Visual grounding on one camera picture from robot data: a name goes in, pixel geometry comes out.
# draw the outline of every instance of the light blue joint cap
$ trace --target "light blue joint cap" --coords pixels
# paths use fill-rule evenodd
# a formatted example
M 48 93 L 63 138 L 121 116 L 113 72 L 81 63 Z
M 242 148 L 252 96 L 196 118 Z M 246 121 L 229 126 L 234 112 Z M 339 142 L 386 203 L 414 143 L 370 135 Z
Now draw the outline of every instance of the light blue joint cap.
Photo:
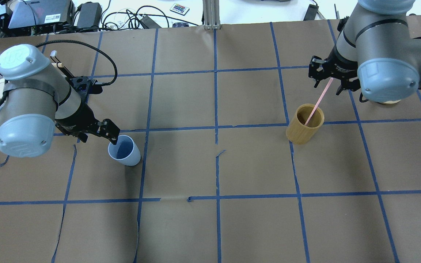
M 9 81 L 32 76 L 48 65 L 50 60 L 33 45 L 16 45 L 0 55 L 0 73 Z
M 366 10 L 381 15 L 399 15 L 411 10 L 415 0 L 358 0 Z
M 0 151 L 15 157 L 37 157 L 50 149 L 55 124 L 41 114 L 19 115 L 0 126 Z
M 402 100 L 417 91 L 420 76 L 410 64 L 393 58 L 375 58 L 358 67 L 361 92 L 374 102 Z

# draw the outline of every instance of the cup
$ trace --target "cup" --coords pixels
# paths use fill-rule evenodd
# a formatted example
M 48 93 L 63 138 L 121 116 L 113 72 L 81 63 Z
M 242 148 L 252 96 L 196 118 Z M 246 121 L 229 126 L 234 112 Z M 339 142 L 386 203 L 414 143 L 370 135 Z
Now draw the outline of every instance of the cup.
M 294 117 L 290 120 L 289 126 L 285 131 L 287 138 L 295 144 L 305 144 L 319 130 L 324 123 L 324 113 L 318 107 L 311 117 L 311 120 L 305 126 L 305 122 L 313 111 L 313 104 L 303 104 L 295 112 Z
M 141 160 L 141 153 L 136 143 L 128 135 L 118 136 L 117 144 L 108 145 L 108 154 L 114 160 L 127 165 L 135 166 Z

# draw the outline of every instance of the remote control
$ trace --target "remote control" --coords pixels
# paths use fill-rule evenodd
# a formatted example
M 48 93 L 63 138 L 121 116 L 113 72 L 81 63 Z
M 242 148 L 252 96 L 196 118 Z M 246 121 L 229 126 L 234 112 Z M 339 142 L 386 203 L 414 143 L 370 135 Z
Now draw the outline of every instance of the remote control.
M 184 7 L 182 5 L 174 3 L 173 6 L 170 8 L 170 11 L 178 13 L 180 15 L 186 15 L 186 13 L 189 11 L 189 7 Z

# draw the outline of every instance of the tan cup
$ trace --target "tan cup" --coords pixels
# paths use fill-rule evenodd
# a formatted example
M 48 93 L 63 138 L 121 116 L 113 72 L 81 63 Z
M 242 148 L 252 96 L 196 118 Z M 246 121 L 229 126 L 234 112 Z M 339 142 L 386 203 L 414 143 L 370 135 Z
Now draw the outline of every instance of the tan cup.
M 324 123 L 324 113 L 318 107 L 311 117 L 308 125 L 304 125 L 311 112 L 313 111 L 313 104 L 303 104 L 295 112 L 294 117 L 290 120 L 289 127 L 285 131 L 287 138 L 295 144 L 305 144 L 311 137 L 316 133 L 316 131 Z

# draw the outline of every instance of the wooden stick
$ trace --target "wooden stick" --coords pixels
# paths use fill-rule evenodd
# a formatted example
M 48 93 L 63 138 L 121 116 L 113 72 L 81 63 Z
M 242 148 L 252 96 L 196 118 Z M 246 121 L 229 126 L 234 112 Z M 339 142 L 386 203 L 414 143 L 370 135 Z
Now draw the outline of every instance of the wooden stick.
M 319 106 L 319 103 L 321 103 L 321 100 L 323 99 L 324 95 L 326 94 L 327 89 L 329 88 L 329 86 L 332 84 L 332 81 L 334 80 L 334 78 L 330 78 L 329 82 L 327 83 L 326 87 L 323 90 L 323 93 L 321 94 L 321 96 L 318 99 L 318 102 L 316 103 L 316 105 L 314 105 L 313 111 L 311 112 L 310 116 L 308 117 L 308 119 L 306 120 L 306 122 L 304 123 L 305 126 L 308 125 L 308 122 L 311 120 L 311 117 L 313 117 L 314 112 L 316 111 L 316 109 Z

